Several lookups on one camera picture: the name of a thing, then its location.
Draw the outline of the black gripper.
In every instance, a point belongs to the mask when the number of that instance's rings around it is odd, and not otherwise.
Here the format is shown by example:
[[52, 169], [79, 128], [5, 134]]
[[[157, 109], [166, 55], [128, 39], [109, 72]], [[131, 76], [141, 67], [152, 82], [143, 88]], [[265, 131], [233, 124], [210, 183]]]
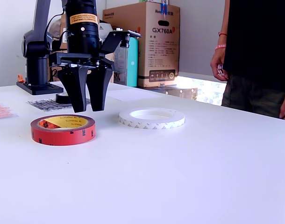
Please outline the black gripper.
[[95, 35], [70, 35], [67, 52], [50, 54], [50, 66], [60, 67], [57, 77], [63, 84], [75, 113], [86, 111], [86, 85], [93, 112], [103, 111], [114, 62], [114, 35], [100, 42]]

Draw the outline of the person right hand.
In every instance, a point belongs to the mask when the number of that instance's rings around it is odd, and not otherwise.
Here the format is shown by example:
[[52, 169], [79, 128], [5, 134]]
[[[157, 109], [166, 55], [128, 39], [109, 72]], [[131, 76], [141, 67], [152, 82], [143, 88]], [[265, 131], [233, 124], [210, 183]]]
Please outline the person right hand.
[[228, 73], [223, 69], [225, 48], [216, 49], [210, 62], [213, 76], [219, 81], [228, 81]]

